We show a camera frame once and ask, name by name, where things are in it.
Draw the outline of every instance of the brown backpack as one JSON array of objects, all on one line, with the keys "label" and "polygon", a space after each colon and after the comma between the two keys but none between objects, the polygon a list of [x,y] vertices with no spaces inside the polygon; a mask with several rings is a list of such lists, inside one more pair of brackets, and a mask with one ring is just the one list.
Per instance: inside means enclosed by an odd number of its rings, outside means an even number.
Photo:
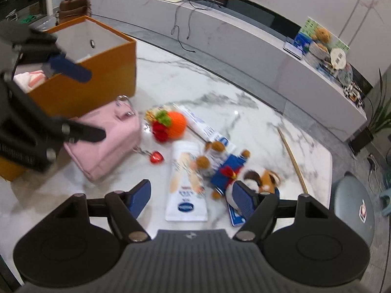
[{"label": "brown backpack", "polygon": [[62,24],[81,16],[91,16],[89,0],[62,0],[56,14],[57,24]]}]

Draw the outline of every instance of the orange storage box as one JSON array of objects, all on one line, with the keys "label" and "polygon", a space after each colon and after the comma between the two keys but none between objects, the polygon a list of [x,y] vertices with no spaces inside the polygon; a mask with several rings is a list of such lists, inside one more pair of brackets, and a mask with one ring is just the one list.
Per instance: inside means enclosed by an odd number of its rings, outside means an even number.
[{"label": "orange storage box", "polygon": [[[132,97],[136,90],[136,41],[90,17],[83,16],[56,26],[48,33],[58,36],[57,44],[67,58],[92,71],[85,84],[57,74],[29,96],[48,115],[79,117],[108,104],[118,95]],[[41,65],[18,66],[16,74],[36,71]],[[0,175],[13,181],[26,169],[0,158]]]}]

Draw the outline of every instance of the toothpaste tube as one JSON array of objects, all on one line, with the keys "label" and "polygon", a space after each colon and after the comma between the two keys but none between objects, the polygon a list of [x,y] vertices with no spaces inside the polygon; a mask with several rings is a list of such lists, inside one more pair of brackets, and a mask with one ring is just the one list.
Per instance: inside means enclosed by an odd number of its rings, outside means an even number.
[{"label": "toothpaste tube", "polygon": [[190,129],[198,134],[203,140],[206,142],[220,141],[225,145],[226,151],[229,154],[233,154],[235,152],[236,146],[228,141],[228,139],[223,135],[215,131],[212,127],[208,126],[204,120],[197,117],[193,112],[184,106],[174,106],[185,116],[187,125],[190,127]]},{"label": "toothpaste tube", "polygon": [[200,146],[190,141],[173,143],[173,163],[165,219],[167,221],[207,221],[203,180],[195,170]]}]

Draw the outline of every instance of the pink cosmetic bag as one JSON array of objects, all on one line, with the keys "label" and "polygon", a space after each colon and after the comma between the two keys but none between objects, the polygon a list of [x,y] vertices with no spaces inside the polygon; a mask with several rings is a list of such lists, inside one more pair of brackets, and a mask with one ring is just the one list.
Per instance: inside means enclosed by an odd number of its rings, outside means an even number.
[{"label": "pink cosmetic bag", "polygon": [[124,95],[77,121],[106,131],[106,138],[98,143],[64,143],[69,155],[90,180],[97,180],[109,173],[141,141],[138,113]]}]

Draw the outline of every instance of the chopstick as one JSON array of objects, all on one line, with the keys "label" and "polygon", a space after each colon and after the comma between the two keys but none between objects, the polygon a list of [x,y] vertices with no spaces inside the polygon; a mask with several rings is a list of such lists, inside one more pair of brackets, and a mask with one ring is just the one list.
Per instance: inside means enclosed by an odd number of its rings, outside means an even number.
[{"label": "chopstick", "polygon": [[289,147],[287,140],[285,140],[285,136],[284,136],[284,134],[281,132],[280,128],[277,128],[277,130],[278,130],[278,133],[279,133],[279,135],[280,135],[280,137],[281,137],[282,142],[283,142],[284,145],[285,145],[285,148],[287,149],[287,152],[288,152],[289,157],[290,157],[290,159],[291,159],[291,162],[292,162],[292,165],[293,165],[293,167],[294,167],[294,170],[296,171],[296,174],[297,174],[297,176],[298,176],[298,178],[299,178],[300,184],[302,185],[303,192],[306,193],[306,194],[308,194],[308,190],[307,190],[307,187],[306,187],[306,185],[305,185],[305,182],[304,182],[302,173],[300,172],[300,168],[299,168],[299,166],[297,165],[297,162],[296,162],[296,160],[295,160],[295,158],[294,158],[294,156],[293,156],[293,153],[292,153],[292,151],[291,151],[291,148]]}]

